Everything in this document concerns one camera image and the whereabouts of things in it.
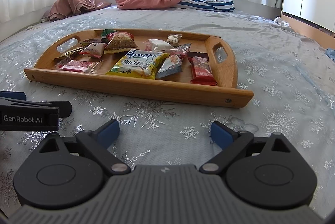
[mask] bedsheet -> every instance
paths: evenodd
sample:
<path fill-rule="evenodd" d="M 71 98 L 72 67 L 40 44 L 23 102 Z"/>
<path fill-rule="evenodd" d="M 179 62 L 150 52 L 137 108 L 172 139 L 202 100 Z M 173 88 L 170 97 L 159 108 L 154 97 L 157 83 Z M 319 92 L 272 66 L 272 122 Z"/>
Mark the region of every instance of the bedsheet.
<path fill-rule="evenodd" d="M 255 96 L 242 109 L 178 104 L 29 82 L 33 67 L 57 39 L 84 29 L 144 28 L 220 35 L 236 54 L 238 88 Z M 310 207 L 325 217 L 335 205 L 335 63 L 314 41 L 290 28 L 242 12 L 192 9 L 126 10 L 116 7 L 41 23 L 0 43 L 0 90 L 23 91 L 30 101 L 69 100 L 70 117 L 59 134 L 94 130 L 111 118 L 120 137 L 109 151 L 136 164 L 197 167 L 220 152 L 209 127 L 218 120 L 256 136 L 282 132 L 314 169 L 318 186 Z M 19 206 L 12 178 L 48 132 L 0 131 L 0 205 L 9 216 Z"/>

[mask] chocolate bar wrapper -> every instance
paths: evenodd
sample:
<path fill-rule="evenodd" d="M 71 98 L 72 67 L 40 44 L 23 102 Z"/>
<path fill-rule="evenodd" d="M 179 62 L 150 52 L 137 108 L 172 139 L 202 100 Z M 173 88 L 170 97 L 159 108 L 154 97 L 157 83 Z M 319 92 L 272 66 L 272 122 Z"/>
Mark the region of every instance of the chocolate bar wrapper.
<path fill-rule="evenodd" d="M 211 86 L 217 85 L 206 58 L 189 57 L 188 60 L 192 65 L 193 79 L 191 80 L 191 83 Z"/>

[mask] snack bag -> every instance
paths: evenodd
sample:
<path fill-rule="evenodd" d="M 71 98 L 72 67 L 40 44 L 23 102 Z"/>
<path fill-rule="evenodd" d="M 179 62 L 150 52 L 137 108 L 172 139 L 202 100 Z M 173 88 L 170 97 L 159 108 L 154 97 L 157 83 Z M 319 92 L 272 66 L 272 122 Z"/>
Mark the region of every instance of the snack bag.
<path fill-rule="evenodd" d="M 88 73 L 96 65 L 96 62 L 84 62 L 84 61 L 69 61 L 63 65 L 60 69 L 64 71 L 83 72 Z"/>
<path fill-rule="evenodd" d="M 101 41 L 103 43 L 109 43 L 109 41 L 106 39 L 107 35 L 110 34 L 110 33 L 114 33 L 114 32 L 118 32 L 114 29 L 104 29 L 101 33 Z"/>
<path fill-rule="evenodd" d="M 177 47 L 179 45 L 181 37 L 181 34 L 170 34 L 168 35 L 166 42 L 168 42 L 173 47 Z"/>
<path fill-rule="evenodd" d="M 64 53 L 62 53 L 59 57 L 54 58 L 54 61 L 60 61 L 62 59 L 68 58 L 68 57 L 73 57 L 75 56 L 77 53 L 79 53 L 81 50 L 83 50 L 85 47 L 80 46 L 80 47 L 76 47 L 74 49 L 65 51 Z"/>
<path fill-rule="evenodd" d="M 131 49 L 140 49 L 134 43 L 134 35 L 128 32 L 114 32 L 107 35 L 107 46 L 104 48 L 104 54 L 119 53 L 129 51 Z"/>
<path fill-rule="evenodd" d="M 145 51 L 154 51 L 154 52 L 165 52 L 168 53 L 167 50 L 174 50 L 175 48 L 169 43 L 158 40 L 158 39 L 149 39 L 144 42 L 146 47 Z"/>
<path fill-rule="evenodd" d="M 154 80 L 157 68 L 168 55 L 167 53 L 132 49 L 106 74 Z"/>
<path fill-rule="evenodd" d="M 206 58 L 192 57 L 188 58 L 192 65 L 193 79 L 191 83 L 203 85 L 217 85 Z"/>
<path fill-rule="evenodd" d="M 91 58 L 101 58 L 103 55 L 103 49 L 105 48 L 105 43 L 92 43 L 88 47 L 86 47 L 84 50 L 79 52 L 79 54 L 82 54 L 84 56 L 88 56 Z"/>
<path fill-rule="evenodd" d="M 92 43 L 101 43 L 100 39 L 87 39 L 79 42 L 82 46 L 88 47 Z"/>
<path fill-rule="evenodd" d="M 183 44 L 174 49 L 169 57 L 166 58 L 161 68 L 158 70 L 156 78 L 160 79 L 172 74 L 182 72 L 182 62 L 189 51 L 191 43 Z"/>

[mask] screw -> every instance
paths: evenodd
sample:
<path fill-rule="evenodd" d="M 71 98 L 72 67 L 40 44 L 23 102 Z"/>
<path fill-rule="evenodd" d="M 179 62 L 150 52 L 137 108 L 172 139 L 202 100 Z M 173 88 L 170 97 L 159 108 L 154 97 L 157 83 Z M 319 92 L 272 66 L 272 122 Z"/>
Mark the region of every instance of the screw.
<path fill-rule="evenodd" d="M 207 163 L 202 166 L 202 169 L 208 172 L 214 172 L 219 169 L 219 166 L 217 164 Z"/>
<path fill-rule="evenodd" d="M 111 168 L 114 172 L 124 172 L 127 170 L 128 166 L 126 164 L 119 163 L 113 164 Z"/>

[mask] striped pillow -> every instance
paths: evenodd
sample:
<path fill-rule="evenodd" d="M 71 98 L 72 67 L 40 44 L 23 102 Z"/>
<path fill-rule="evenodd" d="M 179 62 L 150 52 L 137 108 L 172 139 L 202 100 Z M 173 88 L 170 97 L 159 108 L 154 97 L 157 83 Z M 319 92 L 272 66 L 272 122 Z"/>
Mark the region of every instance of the striped pillow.
<path fill-rule="evenodd" d="M 231 12 L 235 9 L 232 0 L 181 0 L 174 8 L 212 10 L 215 12 Z"/>

